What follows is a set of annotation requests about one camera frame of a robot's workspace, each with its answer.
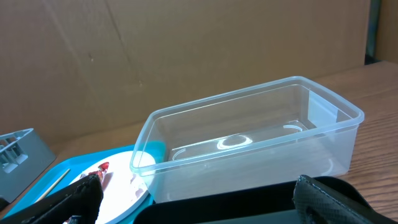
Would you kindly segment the red snack wrapper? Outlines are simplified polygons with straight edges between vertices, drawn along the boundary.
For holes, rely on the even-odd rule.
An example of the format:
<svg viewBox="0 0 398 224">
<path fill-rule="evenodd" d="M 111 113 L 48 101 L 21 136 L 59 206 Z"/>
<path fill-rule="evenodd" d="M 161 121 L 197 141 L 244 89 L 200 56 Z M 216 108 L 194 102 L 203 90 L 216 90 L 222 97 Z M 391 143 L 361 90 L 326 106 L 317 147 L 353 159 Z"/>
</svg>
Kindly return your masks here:
<svg viewBox="0 0 398 224">
<path fill-rule="evenodd" d="M 88 173 L 82 173 L 80 175 L 80 178 L 82 179 L 88 175 L 97 175 L 99 177 L 100 182 L 103 183 L 104 177 L 108 171 L 108 168 L 109 168 L 109 162 L 104 162 L 104 163 L 100 164 L 96 170 L 88 172 Z"/>
</svg>

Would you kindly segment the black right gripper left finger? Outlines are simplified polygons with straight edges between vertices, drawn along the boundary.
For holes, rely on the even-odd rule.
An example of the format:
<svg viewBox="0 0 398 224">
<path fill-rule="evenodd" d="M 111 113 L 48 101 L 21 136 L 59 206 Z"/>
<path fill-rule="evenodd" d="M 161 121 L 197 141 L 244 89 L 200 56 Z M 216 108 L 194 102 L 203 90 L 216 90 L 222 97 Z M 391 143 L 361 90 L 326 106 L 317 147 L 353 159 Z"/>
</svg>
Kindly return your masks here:
<svg viewBox="0 0 398 224">
<path fill-rule="evenodd" d="M 64 223 L 73 216 L 78 223 L 97 220 L 103 189 L 98 175 L 88 175 L 1 220 L 1 224 Z"/>
</svg>

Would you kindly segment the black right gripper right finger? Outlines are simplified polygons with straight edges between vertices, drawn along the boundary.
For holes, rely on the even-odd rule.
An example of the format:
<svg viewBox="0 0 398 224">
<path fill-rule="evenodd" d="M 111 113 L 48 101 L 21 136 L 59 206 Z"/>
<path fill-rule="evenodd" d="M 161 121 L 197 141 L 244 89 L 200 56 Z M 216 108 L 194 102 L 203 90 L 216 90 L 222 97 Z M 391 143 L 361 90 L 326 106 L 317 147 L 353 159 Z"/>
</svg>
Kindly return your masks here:
<svg viewBox="0 0 398 224">
<path fill-rule="evenodd" d="M 307 176 L 296 181 L 293 202 L 301 223 L 395 224 L 371 208 Z"/>
</svg>

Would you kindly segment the white tissue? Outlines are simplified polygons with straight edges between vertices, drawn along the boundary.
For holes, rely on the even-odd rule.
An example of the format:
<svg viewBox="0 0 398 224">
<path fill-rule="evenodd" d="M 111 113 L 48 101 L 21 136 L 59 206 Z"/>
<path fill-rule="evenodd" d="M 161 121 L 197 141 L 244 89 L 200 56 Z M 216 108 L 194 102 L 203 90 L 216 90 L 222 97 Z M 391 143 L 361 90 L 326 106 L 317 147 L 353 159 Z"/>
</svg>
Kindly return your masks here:
<svg viewBox="0 0 398 224">
<path fill-rule="evenodd" d="M 130 180 L 130 189 L 134 200 L 138 200 L 147 191 L 146 184 L 140 176 L 133 174 Z"/>
</svg>

